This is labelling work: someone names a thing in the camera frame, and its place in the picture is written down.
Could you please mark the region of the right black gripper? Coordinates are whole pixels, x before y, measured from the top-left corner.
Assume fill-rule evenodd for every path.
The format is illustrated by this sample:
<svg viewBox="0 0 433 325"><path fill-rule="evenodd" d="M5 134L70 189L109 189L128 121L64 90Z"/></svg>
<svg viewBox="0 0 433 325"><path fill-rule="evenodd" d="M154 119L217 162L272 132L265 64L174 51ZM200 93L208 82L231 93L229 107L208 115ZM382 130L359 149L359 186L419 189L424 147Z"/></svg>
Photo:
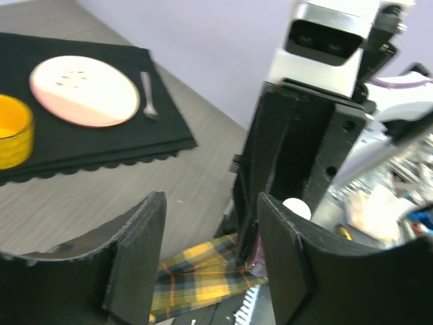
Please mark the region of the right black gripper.
<svg viewBox="0 0 433 325"><path fill-rule="evenodd" d="M296 197L314 211L366 124L349 97L287 79L263 84L232 189L238 265L256 242L258 194Z"/></svg>

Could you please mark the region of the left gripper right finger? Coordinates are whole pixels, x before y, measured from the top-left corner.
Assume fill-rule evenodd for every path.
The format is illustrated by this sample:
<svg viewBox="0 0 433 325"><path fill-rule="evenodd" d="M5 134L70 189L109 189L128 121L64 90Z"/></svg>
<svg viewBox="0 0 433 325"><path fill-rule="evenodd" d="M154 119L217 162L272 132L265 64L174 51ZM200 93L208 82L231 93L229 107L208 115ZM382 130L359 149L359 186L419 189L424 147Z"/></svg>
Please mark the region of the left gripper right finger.
<svg viewBox="0 0 433 325"><path fill-rule="evenodd" d="M381 251L303 219L268 194L259 230L277 324L431 324L432 237Z"/></svg>

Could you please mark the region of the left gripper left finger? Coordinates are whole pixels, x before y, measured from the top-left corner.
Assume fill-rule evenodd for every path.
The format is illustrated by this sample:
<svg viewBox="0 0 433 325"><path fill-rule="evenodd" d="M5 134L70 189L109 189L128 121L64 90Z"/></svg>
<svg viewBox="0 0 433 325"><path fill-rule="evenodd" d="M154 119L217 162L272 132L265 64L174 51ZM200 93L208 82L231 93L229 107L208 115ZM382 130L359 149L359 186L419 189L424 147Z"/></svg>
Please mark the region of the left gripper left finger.
<svg viewBox="0 0 433 325"><path fill-rule="evenodd" d="M166 196L51 250L1 254L2 324L147 324Z"/></svg>

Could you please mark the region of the white nail polish cap brush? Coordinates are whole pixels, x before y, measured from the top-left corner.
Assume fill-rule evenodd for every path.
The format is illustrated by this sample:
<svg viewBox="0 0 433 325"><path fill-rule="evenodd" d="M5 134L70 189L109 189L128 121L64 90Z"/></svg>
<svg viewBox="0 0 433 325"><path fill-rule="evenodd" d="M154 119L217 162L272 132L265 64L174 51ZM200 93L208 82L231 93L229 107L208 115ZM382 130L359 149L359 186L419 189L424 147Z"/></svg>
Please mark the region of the white nail polish cap brush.
<svg viewBox="0 0 433 325"><path fill-rule="evenodd" d="M306 220L311 219L311 210L309 206L301 199L287 198L283 201L283 206Z"/></svg>

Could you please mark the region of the yellow plaid sleeve forearm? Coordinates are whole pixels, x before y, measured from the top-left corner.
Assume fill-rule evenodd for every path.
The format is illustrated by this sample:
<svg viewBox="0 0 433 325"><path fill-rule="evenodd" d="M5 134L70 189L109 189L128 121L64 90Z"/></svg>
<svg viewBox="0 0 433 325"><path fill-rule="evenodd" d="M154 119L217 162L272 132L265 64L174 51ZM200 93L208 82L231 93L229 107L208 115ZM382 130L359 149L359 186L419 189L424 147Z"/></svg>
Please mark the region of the yellow plaid sleeve forearm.
<svg viewBox="0 0 433 325"><path fill-rule="evenodd" d="M267 282L238 267L236 252L237 234L228 234L162 261L156 274L150 321L176 318Z"/></svg>

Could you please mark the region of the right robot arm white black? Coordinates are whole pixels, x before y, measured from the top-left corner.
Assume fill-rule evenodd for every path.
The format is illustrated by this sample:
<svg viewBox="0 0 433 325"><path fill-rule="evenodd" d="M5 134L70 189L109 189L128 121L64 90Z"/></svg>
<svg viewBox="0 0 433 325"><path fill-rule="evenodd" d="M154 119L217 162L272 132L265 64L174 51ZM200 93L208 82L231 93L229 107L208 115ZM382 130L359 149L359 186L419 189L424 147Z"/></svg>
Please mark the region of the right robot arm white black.
<svg viewBox="0 0 433 325"><path fill-rule="evenodd" d="M266 82L237 160L237 263L248 264L258 245L259 193L315 210L329 189L381 163L384 146L403 148L431 126L432 81L420 65L358 84L354 97L288 78Z"/></svg>

